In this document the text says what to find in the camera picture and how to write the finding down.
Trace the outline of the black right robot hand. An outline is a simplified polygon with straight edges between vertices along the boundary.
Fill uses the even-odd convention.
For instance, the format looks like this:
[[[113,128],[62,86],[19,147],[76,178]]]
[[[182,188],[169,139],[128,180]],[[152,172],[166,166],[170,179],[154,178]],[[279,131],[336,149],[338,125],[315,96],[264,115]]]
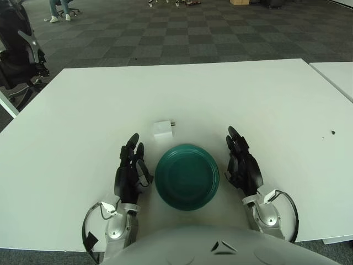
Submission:
[[[263,185],[263,177],[256,159],[249,152],[249,145],[234,127],[228,127],[226,143],[229,149],[229,162],[226,179],[235,188],[242,190],[246,197],[255,195]]]

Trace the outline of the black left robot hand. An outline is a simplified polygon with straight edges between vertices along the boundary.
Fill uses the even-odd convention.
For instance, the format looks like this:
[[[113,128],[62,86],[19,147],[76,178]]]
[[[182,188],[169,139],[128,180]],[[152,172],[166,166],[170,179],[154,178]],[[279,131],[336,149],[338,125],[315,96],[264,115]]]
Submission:
[[[133,134],[121,147],[120,165],[116,171],[114,194],[122,203],[136,204],[138,197],[149,188],[154,177],[144,159],[145,147],[139,142],[139,134]]]

